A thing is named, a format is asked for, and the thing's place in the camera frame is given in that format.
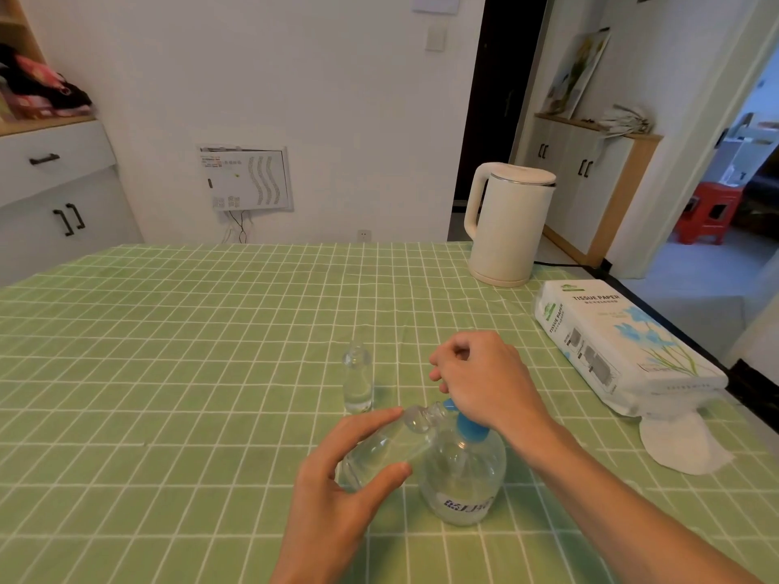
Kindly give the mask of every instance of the white electric kettle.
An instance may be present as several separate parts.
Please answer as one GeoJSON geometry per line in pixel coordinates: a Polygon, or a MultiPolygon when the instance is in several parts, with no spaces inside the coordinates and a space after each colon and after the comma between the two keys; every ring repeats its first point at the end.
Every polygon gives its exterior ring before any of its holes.
{"type": "Polygon", "coordinates": [[[498,162],[476,169],[465,209],[465,231],[473,240],[468,269],[475,278],[497,286],[519,286],[531,278],[554,190],[555,175],[545,170],[498,162]]]}

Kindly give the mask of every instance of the electrical box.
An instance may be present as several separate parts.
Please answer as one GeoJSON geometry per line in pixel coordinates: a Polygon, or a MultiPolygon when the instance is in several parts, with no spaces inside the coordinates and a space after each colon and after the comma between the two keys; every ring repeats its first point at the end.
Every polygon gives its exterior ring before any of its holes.
{"type": "Polygon", "coordinates": [[[287,148],[200,146],[200,170],[215,211],[292,209],[287,148]]]}

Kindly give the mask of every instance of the hand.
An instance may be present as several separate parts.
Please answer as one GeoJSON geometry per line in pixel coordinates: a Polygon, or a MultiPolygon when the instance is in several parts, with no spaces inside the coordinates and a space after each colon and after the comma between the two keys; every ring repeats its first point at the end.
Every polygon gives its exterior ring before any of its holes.
{"type": "Polygon", "coordinates": [[[346,417],[300,466],[272,584],[335,582],[354,557],[379,506],[411,475],[394,463],[355,494],[335,482],[336,465],[356,444],[400,417],[403,408],[346,417]]]}
{"type": "Polygon", "coordinates": [[[522,456],[541,435],[553,434],[552,420],[516,348],[495,332],[454,334],[430,356],[433,381],[452,396],[457,408],[474,422],[494,428],[522,456]]]}

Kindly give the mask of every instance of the blue bottle cap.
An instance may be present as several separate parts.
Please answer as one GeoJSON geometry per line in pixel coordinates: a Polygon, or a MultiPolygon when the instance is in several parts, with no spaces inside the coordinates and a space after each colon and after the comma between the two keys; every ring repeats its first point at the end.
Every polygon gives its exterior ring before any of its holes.
{"type": "MultiPolygon", "coordinates": [[[[443,406],[447,410],[460,412],[451,399],[443,402],[443,406]]],[[[462,434],[463,438],[469,442],[482,442],[489,434],[489,428],[473,422],[462,412],[457,414],[457,430],[460,432],[460,434],[462,434]]]]}

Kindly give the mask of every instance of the kettle handle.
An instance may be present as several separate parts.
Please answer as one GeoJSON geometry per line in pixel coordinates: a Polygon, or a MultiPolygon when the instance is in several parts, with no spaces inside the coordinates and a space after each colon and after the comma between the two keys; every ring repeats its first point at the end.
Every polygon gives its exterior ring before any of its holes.
{"type": "Polygon", "coordinates": [[[468,205],[465,208],[465,233],[476,239],[476,215],[479,213],[479,206],[482,204],[484,196],[484,183],[487,182],[489,175],[492,174],[492,164],[483,163],[473,174],[473,184],[471,185],[471,194],[468,196],[468,205]]]}

